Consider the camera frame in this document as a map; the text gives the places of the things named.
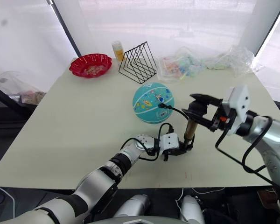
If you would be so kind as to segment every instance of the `blue basketball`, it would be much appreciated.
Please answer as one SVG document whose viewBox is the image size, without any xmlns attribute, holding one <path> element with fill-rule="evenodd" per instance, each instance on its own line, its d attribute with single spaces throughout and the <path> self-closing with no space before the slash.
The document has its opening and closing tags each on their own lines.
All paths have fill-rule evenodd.
<svg viewBox="0 0 280 224">
<path fill-rule="evenodd" d="M 172 92 L 161 83 L 146 83 L 135 92 L 133 109 L 142 121 L 159 124 L 172 113 L 170 109 L 159 108 L 160 103 L 174 107 Z"/>
</svg>

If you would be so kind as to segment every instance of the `white table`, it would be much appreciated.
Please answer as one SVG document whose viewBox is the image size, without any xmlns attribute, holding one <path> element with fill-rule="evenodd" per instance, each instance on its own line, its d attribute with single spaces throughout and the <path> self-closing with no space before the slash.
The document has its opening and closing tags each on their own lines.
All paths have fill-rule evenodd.
<svg viewBox="0 0 280 224">
<path fill-rule="evenodd" d="M 149 82 L 157 82 L 152 77 Z M 254 74 L 234 77 L 230 70 L 217 70 L 186 77 L 179 84 L 165 84 L 175 97 L 176 108 L 187 108 L 190 93 L 223 98 L 230 86 L 248 84 L 250 109 L 280 120 L 280 111 Z M 101 77 L 84 79 L 67 69 L 16 137 L 0 162 L 0 186 L 74 189 L 80 179 L 104 164 L 122 143 L 137 134 L 157 136 L 159 125 L 138 119 L 132 108 L 138 83 L 118 73 L 116 63 Z M 215 107 L 209 108 L 211 118 Z M 183 137 L 186 120 L 173 114 L 166 120 Z M 199 126 L 192 151 L 162 157 L 155 162 L 138 161 L 119 184 L 120 188 L 232 187 L 268 185 L 246 173 L 215 149 L 221 131 Z M 239 136 L 226 137 L 221 148 L 240 159 L 249 144 Z M 263 164 L 254 150 L 248 165 Z M 268 176 L 266 170 L 261 172 Z"/>
</svg>

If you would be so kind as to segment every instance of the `bottle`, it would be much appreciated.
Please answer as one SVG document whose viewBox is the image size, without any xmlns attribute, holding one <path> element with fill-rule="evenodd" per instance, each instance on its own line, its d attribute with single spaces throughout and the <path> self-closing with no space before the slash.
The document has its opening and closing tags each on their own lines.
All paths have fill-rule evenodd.
<svg viewBox="0 0 280 224">
<path fill-rule="evenodd" d="M 120 41 L 114 41 L 112 43 L 113 51 L 118 63 L 118 66 L 120 66 L 121 62 L 125 60 L 125 53 L 123 51 L 122 45 Z"/>
</svg>

